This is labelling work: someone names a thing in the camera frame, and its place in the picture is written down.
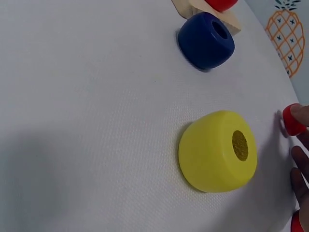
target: wooden toy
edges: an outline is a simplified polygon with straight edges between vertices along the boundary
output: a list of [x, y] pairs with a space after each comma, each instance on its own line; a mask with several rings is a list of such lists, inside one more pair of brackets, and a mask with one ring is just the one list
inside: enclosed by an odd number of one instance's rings
[[177, 40], [183, 54], [200, 70], [221, 65], [235, 50], [234, 40], [225, 25], [206, 12], [189, 18], [180, 29]]
[[238, 0], [205, 0], [205, 1], [216, 11], [223, 12], [234, 6]]
[[292, 216], [291, 232], [304, 232], [299, 221], [299, 210], [297, 210]]
[[218, 111], [193, 122], [178, 150], [187, 181], [204, 192], [226, 192], [254, 175], [257, 151], [248, 123], [237, 113]]
[[208, 12], [220, 19], [232, 35], [236, 35], [241, 30], [239, 21], [230, 10], [219, 12], [204, 0], [172, 0], [172, 2], [178, 13], [186, 19], [200, 12]]
[[307, 129], [305, 125], [298, 122], [291, 114], [291, 107], [296, 104], [297, 103], [287, 106], [282, 113], [285, 129], [290, 136], [299, 135]]

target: yellow cylinder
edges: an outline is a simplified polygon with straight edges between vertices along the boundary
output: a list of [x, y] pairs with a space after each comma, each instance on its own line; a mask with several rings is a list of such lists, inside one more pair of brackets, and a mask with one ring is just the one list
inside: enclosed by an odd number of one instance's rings
[[193, 187], [204, 192], [231, 191], [247, 184], [254, 175], [254, 135], [239, 114], [214, 112], [183, 133], [178, 158], [184, 177]]

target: wooden base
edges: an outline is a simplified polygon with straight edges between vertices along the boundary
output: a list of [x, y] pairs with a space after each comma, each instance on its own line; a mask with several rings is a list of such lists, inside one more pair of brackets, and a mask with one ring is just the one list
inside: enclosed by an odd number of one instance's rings
[[218, 12], [209, 6], [205, 0], [172, 0], [172, 2], [178, 13], [186, 19], [200, 12], [209, 12], [223, 22], [231, 35], [236, 35], [241, 30], [239, 21], [230, 10]]

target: white tablecloth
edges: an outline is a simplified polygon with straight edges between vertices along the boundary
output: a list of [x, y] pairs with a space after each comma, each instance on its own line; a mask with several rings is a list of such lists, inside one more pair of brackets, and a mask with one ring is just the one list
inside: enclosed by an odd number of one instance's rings
[[[175, 43], [169, 0], [0, 3], [0, 230], [278, 231], [295, 206], [274, 115], [297, 101], [249, 7], [231, 59], [208, 73]], [[177, 165], [188, 123], [242, 114], [259, 163], [244, 188], [194, 190]]]

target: orange pineapple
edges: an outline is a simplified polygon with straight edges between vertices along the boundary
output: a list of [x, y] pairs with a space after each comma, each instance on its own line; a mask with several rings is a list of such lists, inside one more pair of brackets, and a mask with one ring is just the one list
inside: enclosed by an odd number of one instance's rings
[[265, 29], [286, 72], [292, 76], [298, 71], [304, 57], [305, 37], [302, 23], [293, 10], [301, 0], [275, 0], [278, 10], [270, 17]]

